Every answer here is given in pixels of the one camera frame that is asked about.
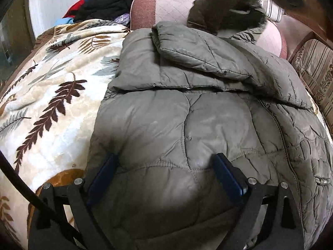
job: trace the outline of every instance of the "black cable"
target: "black cable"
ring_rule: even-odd
[[[29,187],[24,183],[18,174],[15,173],[12,166],[9,164],[5,156],[0,151],[0,169],[9,179],[9,181],[14,185],[14,187],[28,200],[35,208],[45,213],[58,223],[62,228],[69,232],[75,239],[77,239],[81,244],[84,245],[82,236],[79,231],[77,231],[68,222],[64,221],[57,212],[48,207]]]

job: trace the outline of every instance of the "metal screw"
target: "metal screw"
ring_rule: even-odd
[[[281,182],[281,187],[284,188],[284,189],[287,189],[288,188],[288,184],[286,182]]]
[[[43,185],[44,189],[49,189],[51,187],[51,183],[47,182]]]
[[[257,180],[255,178],[249,178],[247,181],[249,182],[249,184],[252,184],[252,185],[257,184]]]
[[[77,178],[74,180],[75,185],[80,185],[82,182],[83,182],[83,179],[81,179],[81,178]]]

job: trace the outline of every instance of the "leaf pattern blanket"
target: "leaf pattern blanket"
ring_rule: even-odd
[[[46,181],[61,186],[83,175],[100,101],[129,32],[103,20],[56,26],[0,99],[0,149],[37,194]],[[0,172],[0,219],[24,249],[33,210]],[[73,222],[68,208],[66,215]]]

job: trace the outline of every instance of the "pile of clothes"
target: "pile of clothes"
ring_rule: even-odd
[[[130,7],[133,0],[80,0],[72,5],[60,24],[72,24],[91,19],[114,21],[124,26],[130,26]]]

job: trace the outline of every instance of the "blanket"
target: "blanket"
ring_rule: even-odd
[[[0,98],[0,149],[34,192],[83,175],[97,110],[129,32],[103,20],[56,26]],[[32,213],[0,172],[0,218],[24,249]]]

